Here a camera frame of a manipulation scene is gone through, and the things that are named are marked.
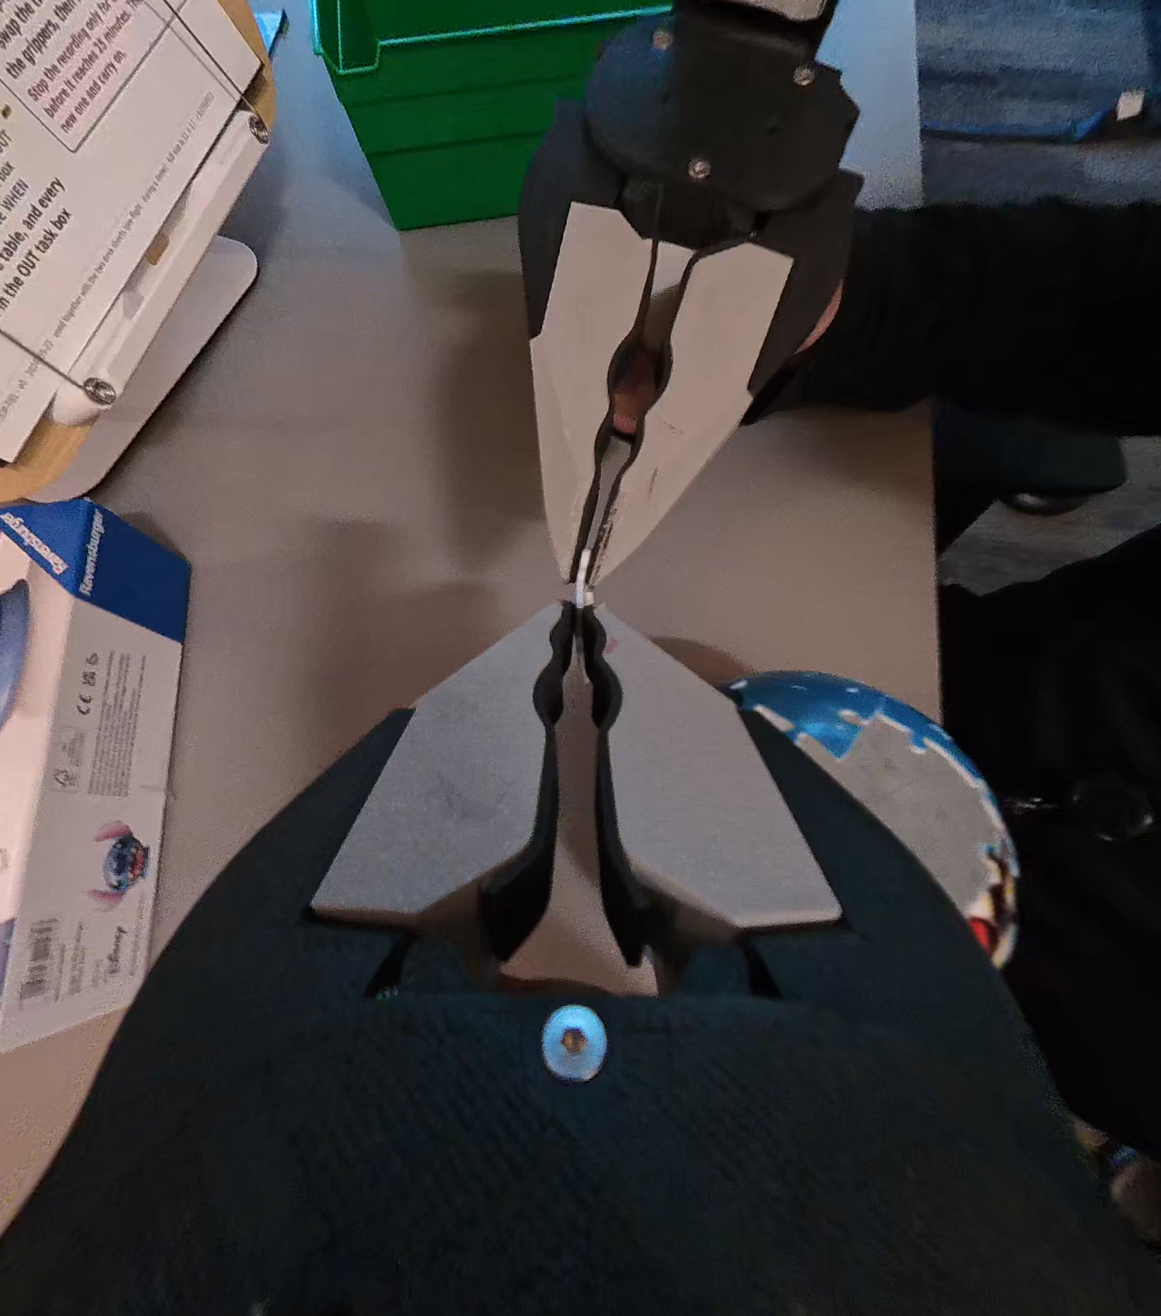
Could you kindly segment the cartoon puzzle box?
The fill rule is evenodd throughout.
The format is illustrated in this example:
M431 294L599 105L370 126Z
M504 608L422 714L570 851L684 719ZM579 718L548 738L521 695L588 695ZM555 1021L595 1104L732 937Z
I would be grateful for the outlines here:
M0 1054L148 969L190 588L96 501L0 505Z

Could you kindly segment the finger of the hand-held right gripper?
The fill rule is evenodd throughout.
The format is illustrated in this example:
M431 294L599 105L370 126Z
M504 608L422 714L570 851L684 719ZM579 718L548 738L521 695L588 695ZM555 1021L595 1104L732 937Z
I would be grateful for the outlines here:
M604 486L593 584L622 564L688 492L738 427L749 382L793 267L789 255L734 244L693 257L662 341L670 344L666 388Z
M530 368L542 508L559 575L589 545L612 427L615 359L641 326L655 242L612 207L571 202Z

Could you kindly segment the person's right forearm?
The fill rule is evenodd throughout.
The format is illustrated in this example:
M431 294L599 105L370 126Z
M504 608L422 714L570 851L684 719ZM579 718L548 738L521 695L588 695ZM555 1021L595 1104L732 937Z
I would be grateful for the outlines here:
M924 400L1161 435L1161 201L856 211L834 316L745 422Z

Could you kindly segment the blue puzzle ball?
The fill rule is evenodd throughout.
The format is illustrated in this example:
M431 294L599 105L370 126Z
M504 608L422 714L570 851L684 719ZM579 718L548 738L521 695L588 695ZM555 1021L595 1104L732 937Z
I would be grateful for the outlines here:
M996 969L1017 948L1017 847L999 799L958 741L885 690L818 670L728 682L858 800L951 897Z

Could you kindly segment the green plastic bin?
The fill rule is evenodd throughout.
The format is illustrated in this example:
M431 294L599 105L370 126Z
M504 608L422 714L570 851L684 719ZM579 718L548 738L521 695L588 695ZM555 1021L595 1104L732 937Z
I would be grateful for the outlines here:
M399 231L518 211L556 104L648 1L312 1L312 48Z

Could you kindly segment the person's dark clothing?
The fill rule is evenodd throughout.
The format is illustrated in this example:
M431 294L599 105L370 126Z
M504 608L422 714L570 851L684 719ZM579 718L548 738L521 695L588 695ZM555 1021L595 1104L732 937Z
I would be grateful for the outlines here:
M1161 1247L1161 525L939 593L947 732L1019 866L1003 970L1113 1203Z

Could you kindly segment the person's right hand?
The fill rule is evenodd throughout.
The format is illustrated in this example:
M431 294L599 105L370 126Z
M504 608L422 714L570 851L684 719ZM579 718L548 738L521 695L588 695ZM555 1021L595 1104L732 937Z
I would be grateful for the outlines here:
M622 440L638 435L641 425L655 404L671 370L670 342L632 338L623 342L610 368L611 433Z

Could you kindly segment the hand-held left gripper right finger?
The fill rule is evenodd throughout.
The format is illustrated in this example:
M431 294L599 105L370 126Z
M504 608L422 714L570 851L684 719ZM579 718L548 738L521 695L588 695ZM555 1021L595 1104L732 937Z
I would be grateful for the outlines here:
M841 919L734 699L604 607L579 612L596 859L627 965Z

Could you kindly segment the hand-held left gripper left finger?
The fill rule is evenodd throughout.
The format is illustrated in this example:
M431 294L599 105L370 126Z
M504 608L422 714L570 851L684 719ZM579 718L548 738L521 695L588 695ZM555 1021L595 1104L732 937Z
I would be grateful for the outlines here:
M312 899L329 922L508 962L552 896L556 723L575 605L555 601L412 707Z

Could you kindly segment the printed instruction sheet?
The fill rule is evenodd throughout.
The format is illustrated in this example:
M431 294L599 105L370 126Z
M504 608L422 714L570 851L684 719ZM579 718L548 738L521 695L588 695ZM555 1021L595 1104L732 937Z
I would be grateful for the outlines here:
M122 400L271 120L249 2L0 1L0 471Z

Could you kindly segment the black office chair base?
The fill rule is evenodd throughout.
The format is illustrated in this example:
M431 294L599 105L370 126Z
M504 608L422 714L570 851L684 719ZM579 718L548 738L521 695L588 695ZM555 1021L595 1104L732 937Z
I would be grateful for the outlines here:
M1115 435L1030 418L984 416L951 403L932 408L933 540L947 551L995 503L1058 516L1124 485Z

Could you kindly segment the white board stand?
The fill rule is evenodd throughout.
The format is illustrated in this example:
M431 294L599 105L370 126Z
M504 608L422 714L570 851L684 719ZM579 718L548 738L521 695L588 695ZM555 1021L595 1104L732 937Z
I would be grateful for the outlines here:
M255 259L222 235L270 142L256 112L230 115L190 181L163 218L141 219L141 253L124 267L126 279L104 318L56 388L45 419L60 426L91 425L116 408L128 408L128 385L157 377L148 364L153 346L176 359L176 344L208 338L255 274Z

